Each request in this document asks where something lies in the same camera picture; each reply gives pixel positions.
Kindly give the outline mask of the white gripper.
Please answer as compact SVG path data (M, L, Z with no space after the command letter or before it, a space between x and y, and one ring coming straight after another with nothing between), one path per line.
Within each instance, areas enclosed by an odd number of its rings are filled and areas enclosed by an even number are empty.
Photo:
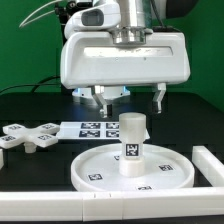
M93 86L92 97L103 118L112 116L103 86L156 84L153 111L161 113L166 84L190 76L185 38L181 33L153 33L143 45L116 45L108 32L77 32L62 49L60 75L68 89Z

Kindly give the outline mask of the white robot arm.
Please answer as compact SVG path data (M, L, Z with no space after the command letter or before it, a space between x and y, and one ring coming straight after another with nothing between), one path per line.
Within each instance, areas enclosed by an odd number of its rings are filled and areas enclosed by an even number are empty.
M61 83L68 89L91 90L101 114L112 115L105 93L119 86L152 85L154 111L168 84L183 83L190 76L184 34L162 21L187 15L199 0L90 0L92 5L74 13L64 29Z

